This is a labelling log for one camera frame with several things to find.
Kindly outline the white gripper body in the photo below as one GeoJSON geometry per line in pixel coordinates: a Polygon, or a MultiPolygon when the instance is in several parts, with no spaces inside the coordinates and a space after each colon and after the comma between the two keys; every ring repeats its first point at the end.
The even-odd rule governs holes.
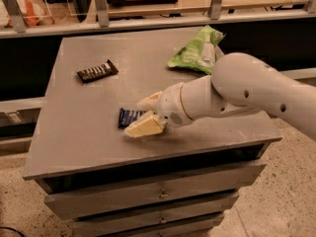
{"type": "Polygon", "coordinates": [[[184,83],[178,83],[166,88],[158,98],[157,114],[170,126],[189,125],[193,120],[186,114],[182,103],[182,88],[184,83]]]}

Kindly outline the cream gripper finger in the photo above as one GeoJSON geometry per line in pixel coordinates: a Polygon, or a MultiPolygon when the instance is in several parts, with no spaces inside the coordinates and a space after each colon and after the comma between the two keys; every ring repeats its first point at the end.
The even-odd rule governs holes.
{"type": "Polygon", "coordinates": [[[158,114],[148,111],[132,122],[124,133],[133,138],[159,134],[164,130],[165,124],[166,122],[158,114]]]}
{"type": "Polygon", "coordinates": [[[162,95],[162,91],[158,91],[137,103],[137,106],[143,111],[153,111],[160,112],[160,97],[162,95]]]}

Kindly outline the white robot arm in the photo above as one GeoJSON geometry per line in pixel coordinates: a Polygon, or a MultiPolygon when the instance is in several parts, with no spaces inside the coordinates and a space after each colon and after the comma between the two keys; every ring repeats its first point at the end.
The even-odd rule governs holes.
{"type": "Polygon", "coordinates": [[[316,88],[246,53],[226,54],[209,75],[172,85],[137,105],[143,115],[124,130],[130,137],[159,134],[167,124],[180,127],[197,119],[238,116],[256,109],[316,140],[316,88]]]}

